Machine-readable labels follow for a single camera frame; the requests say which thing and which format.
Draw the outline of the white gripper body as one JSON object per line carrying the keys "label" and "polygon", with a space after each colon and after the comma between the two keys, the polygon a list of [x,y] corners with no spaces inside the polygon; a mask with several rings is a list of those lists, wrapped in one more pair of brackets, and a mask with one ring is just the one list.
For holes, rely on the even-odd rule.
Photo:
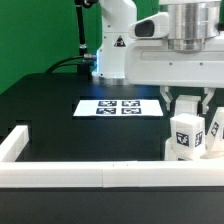
{"label": "white gripper body", "polygon": [[138,85],[224,88],[224,50],[175,52],[134,46],[126,54],[125,76]]}

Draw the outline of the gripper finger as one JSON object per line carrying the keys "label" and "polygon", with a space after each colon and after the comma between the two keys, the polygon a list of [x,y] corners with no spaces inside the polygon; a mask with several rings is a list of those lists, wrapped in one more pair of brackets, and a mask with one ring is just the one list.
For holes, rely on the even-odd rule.
{"label": "gripper finger", "polygon": [[169,86],[161,86],[160,87],[160,94],[162,95],[164,101],[166,102],[166,109],[171,109],[171,102],[173,101],[173,97],[170,93],[170,87]]}
{"label": "gripper finger", "polygon": [[202,113],[203,114],[206,114],[208,112],[208,110],[209,110],[208,104],[209,104],[210,100],[213,98],[214,93],[215,93],[215,88],[209,88],[209,87],[204,88],[205,98],[202,101]]}

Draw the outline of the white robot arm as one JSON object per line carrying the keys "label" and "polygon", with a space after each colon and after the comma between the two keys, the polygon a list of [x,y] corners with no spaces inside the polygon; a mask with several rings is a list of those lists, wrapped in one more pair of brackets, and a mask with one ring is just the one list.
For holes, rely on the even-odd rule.
{"label": "white robot arm", "polygon": [[224,88],[221,1],[159,0],[159,12],[139,20],[132,0],[99,0],[102,44],[93,80],[158,86],[167,103],[171,86],[202,87],[206,108]]}

